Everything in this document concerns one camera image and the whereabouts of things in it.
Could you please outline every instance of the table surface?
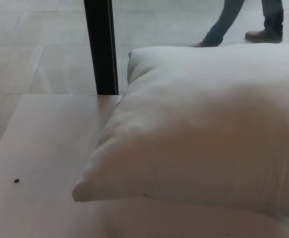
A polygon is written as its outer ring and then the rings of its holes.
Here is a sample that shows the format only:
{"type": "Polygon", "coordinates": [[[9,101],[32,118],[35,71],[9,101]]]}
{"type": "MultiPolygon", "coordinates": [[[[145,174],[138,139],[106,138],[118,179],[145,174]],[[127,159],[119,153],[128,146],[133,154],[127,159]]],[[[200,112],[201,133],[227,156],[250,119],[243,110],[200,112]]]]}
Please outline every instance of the table surface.
{"type": "Polygon", "coordinates": [[[144,198],[73,202],[119,100],[22,96],[0,143],[0,238],[289,238],[289,219],[251,212],[144,198]]]}

